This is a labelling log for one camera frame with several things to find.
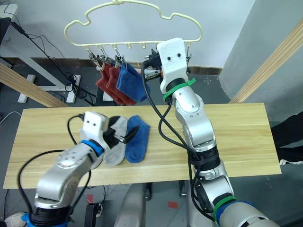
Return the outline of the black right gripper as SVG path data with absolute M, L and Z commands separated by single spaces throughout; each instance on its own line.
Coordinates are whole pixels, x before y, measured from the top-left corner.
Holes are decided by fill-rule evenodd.
M 155 51 L 153 48 L 151 48 L 150 59 L 151 59 L 151 66 L 155 68 L 155 70 L 151 70 L 151 69 L 144 70 L 144 78 L 146 80 L 152 80 L 155 78 L 159 78 L 161 76 L 162 62 L 159 53 Z

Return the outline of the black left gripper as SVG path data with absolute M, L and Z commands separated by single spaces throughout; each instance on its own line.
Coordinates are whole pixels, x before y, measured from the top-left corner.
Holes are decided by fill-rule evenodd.
M 115 130 L 112 128 L 108 128 L 106 132 L 103 133 L 103 139 L 106 142 L 106 144 L 109 146 L 109 148 L 113 148 L 116 146 L 119 142 L 121 143 L 128 143 L 130 142 L 133 137 L 137 134 L 140 126 L 135 126 L 130 129 L 130 131 L 124 136 L 116 135 Z

